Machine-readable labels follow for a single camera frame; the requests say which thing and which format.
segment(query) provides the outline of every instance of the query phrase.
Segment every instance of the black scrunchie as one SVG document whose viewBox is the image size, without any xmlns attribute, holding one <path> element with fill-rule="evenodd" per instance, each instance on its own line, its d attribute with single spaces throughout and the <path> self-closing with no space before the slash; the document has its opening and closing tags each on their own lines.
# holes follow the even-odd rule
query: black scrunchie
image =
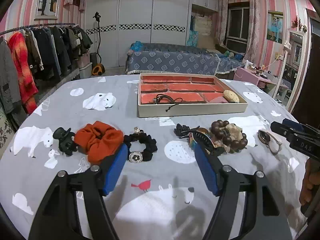
<svg viewBox="0 0 320 240">
<path fill-rule="evenodd" d="M 157 141 L 155 139 L 152 139 L 150 135 L 147 135 L 146 133 L 133 133 L 130 135 L 125 135 L 124 136 L 124 143 L 128 147 L 128 158 L 129 160 L 129 155 L 130 155 L 130 147 L 131 147 L 131 142 L 138 141 L 139 143 L 143 143 L 146 145 L 146 148 L 141 152 L 142 153 L 142 160 L 144 162 L 151 161 L 153 153 L 158 150 L 157 148 Z"/>
</svg>

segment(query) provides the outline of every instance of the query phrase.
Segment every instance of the white sliding door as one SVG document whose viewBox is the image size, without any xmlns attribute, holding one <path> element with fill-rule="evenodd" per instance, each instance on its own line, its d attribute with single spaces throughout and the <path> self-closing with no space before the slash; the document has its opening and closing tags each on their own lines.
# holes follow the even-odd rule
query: white sliding door
<svg viewBox="0 0 320 240">
<path fill-rule="evenodd" d="M 186 44 L 189 0 L 153 0 L 151 42 Z"/>
<path fill-rule="evenodd" d="M 105 68 L 119 66 L 117 46 L 118 3 L 119 0 L 87 0 L 85 31 L 93 42 L 90 52 L 96 52 L 99 44 L 98 23 L 93 18 L 95 13 L 99 12 L 101 15 L 99 54 Z"/>
<path fill-rule="evenodd" d="M 127 53 L 135 41 L 151 41 L 153 0 L 120 0 L 118 21 L 119 66 L 125 66 Z"/>
</svg>

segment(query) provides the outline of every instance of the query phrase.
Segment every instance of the pink desk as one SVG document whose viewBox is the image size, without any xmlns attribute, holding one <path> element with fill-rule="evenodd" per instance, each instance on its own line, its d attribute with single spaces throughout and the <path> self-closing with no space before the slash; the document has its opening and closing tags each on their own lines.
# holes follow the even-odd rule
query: pink desk
<svg viewBox="0 0 320 240">
<path fill-rule="evenodd" d="M 256 85 L 259 88 L 265 88 L 265 85 L 268 85 L 269 92 L 268 94 L 272 97 L 275 90 L 276 90 L 276 83 L 272 82 L 269 79 L 262 78 L 255 74 L 250 73 L 249 71 L 245 70 L 244 68 L 237 68 L 235 72 L 235 76 L 233 80 L 242 81 L 242 82 L 249 82 Z M 288 87 L 284 84 L 280 84 L 282 96 L 279 98 L 282 102 L 284 101 L 285 95 L 287 94 Z"/>
<path fill-rule="evenodd" d="M 272 82 L 271 80 L 252 74 L 241 67 L 237 68 L 233 80 L 249 82 L 256 85 L 259 88 L 264 88 L 265 83 L 276 85 L 276 83 Z"/>
</svg>

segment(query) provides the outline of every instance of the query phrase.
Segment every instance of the gray sweater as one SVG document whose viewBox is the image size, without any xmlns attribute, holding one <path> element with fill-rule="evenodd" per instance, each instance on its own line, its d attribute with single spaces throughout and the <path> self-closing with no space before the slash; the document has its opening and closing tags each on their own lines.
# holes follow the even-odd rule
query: gray sweater
<svg viewBox="0 0 320 240">
<path fill-rule="evenodd" d="M 0 97 L 6 114 L 14 109 L 14 105 L 21 104 L 18 72 L 3 37 L 0 38 Z"/>
<path fill-rule="evenodd" d="M 3 37 L 0 38 L 0 101 L 12 126 L 17 130 L 27 114 L 21 105 L 18 72 Z"/>
</svg>

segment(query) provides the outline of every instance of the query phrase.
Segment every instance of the blue floral bedspread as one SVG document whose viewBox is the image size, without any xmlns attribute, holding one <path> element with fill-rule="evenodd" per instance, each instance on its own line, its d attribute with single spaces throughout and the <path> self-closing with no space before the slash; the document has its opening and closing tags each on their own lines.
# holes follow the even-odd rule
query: blue floral bedspread
<svg viewBox="0 0 320 240">
<path fill-rule="evenodd" d="M 127 59 L 127 74 L 133 73 L 188 73 L 225 74 L 243 66 L 230 58 L 219 58 L 206 53 L 205 49 L 160 43 L 144 43 L 141 51 L 130 51 Z"/>
</svg>

